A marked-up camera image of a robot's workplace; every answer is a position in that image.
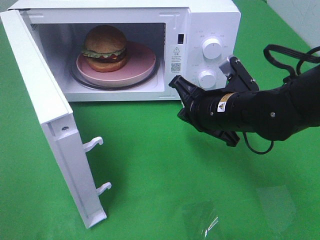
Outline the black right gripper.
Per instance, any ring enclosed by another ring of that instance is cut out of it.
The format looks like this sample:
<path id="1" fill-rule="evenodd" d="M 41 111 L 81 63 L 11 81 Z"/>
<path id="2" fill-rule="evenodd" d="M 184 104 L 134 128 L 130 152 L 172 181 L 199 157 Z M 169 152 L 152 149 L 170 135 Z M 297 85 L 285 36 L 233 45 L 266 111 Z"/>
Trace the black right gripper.
<path id="1" fill-rule="evenodd" d="M 236 132 L 244 131 L 248 124 L 237 108 L 239 93 L 204 89 L 176 75 L 168 84 L 175 89 L 184 105 L 177 114 L 182 121 L 193 125 L 199 132 L 222 140 L 228 147 L 239 142 Z"/>

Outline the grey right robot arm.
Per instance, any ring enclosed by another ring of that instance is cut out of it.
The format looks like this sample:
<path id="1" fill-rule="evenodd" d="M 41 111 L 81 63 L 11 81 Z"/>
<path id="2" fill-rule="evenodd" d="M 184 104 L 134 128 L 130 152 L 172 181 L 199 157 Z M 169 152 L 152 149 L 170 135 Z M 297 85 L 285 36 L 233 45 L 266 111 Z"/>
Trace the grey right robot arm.
<path id="1" fill-rule="evenodd" d="M 271 90 L 259 90 L 244 67 L 233 69 L 224 88 L 204 90 L 180 75 L 169 86 L 184 105 L 178 117 L 229 147 L 237 145 L 238 132 L 284 141 L 320 125 L 319 66 Z"/>

